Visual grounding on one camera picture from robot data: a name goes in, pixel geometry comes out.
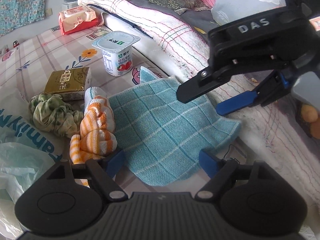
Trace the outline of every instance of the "red package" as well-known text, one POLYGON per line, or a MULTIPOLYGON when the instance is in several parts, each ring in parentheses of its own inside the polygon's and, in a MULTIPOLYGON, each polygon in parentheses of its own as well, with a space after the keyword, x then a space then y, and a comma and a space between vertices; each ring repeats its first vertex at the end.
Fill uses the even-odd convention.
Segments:
POLYGON ((96 12, 88 6, 78 6, 59 13, 62 35, 85 30, 98 24, 96 12))

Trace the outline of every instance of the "blue checkered towel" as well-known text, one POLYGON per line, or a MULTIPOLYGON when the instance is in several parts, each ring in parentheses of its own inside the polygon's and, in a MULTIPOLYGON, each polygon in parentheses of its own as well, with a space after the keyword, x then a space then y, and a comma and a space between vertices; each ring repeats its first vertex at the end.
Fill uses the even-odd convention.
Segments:
POLYGON ((199 169, 202 148, 218 151, 240 131, 240 122, 219 116, 206 96, 179 102, 178 86, 141 67, 140 85, 110 98, 126 166, 152 186, 187 179, 199 169))

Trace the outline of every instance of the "tissue package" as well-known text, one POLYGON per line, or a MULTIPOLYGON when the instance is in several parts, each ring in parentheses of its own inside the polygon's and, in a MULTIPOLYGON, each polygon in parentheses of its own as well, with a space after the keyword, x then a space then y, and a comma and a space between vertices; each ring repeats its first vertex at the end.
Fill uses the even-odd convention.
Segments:
POLYGON ((84 93, 90 86, 90 68, 81 67, 52 72, 44 92, 60 94, 64 101, 79 100, 84 99, 84 93))
POLYGON ((96 12, 88 6, 78 6, 59 13, 59 25, 63 35, 97 26, 96 12))

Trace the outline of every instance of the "gold tissue pack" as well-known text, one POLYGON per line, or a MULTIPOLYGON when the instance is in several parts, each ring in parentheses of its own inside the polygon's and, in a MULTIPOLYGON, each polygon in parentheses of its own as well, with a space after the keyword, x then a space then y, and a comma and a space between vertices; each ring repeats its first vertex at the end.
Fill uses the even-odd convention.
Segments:
POLYGON ((59 94, 62 100, 84 99, 85 91, 91 87, 91 70, 89 67, 53 71, 44 92, 59 94))

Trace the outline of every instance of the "strawberry image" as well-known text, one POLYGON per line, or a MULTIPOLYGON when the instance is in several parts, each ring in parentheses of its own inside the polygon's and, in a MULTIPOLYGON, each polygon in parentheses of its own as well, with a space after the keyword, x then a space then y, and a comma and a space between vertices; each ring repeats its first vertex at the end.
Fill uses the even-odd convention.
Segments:
POLYGON ((124 70, 126 70, 124 64, 120 65, 117 69, 118 69, 118 71, 124 71, 124 70))
POLYGON ((131 67, 131 64, 132 62, 131 61, 128 61, 126 64, 125 64, 125 70, 129 69, 131 67))

